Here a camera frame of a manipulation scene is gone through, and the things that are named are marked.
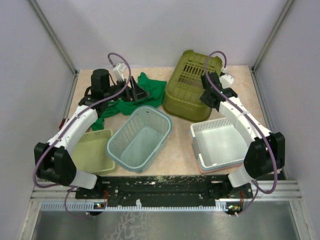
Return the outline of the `large olive green container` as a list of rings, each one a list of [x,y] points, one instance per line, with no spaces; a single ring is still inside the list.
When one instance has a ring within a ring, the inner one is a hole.
[[[182,54],[165,88],[162,106],[168,114],[193,123],[209,118],[212,109],[200,101],[206,59],[191,49]]]

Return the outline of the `white perforated tray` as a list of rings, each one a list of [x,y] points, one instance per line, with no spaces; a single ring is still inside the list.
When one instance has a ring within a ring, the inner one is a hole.
[[[241,165],[248,150],[241,134],[225,117],[193,123],[190,138],[202,173]]]

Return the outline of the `light blue perforated basket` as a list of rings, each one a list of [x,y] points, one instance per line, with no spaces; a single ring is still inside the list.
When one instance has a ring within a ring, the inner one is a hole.
[[[165,146],[171,118],[151,106],[140,106],[108,140],[107,155],[127,171],[144,172]]]

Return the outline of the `pale yellow-green perforated basket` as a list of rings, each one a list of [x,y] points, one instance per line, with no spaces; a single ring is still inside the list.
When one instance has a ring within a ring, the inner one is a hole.
[[[106,146],[113,136],[111,129],[89,131],[83,134],[71,155],[80,171],[105,176],[116,171],[116,163],[108,156]]]

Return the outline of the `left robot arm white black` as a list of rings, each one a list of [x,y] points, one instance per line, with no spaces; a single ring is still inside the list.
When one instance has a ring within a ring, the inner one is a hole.
[[[98,183],[97,175],[77,169],[72,160],[72,152],[86,130],[98,119],[113,100],[137,102],[148,98],[150,93],[142,89],[132,76],[123,77],[122,70],[113,70],[113,81],[106,69],[96,69],[90,77],[91,85],[72,117],[60,131],[46,143],[39,142],[34,147],[35,169],[32,174],[34,184],[41,188],[37,178],[74,188],[85,188],[88,195],[97,199],[103,195],[104,186]]]

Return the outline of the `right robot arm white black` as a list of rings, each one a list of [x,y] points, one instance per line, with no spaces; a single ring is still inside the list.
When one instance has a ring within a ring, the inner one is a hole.
[[[229,198],[235,198],[241,192],[241,186],[264,175],[276,173],[285,165],[285,137],[282,133],[273,133],[258,122],[244,107],[237,93],[231,87],[223,87],[216,72],[200,77],[204,89],[199,98],[206,106],[216,109],[224,115],[248,146],[243,166],[230,173],[223,192]]]

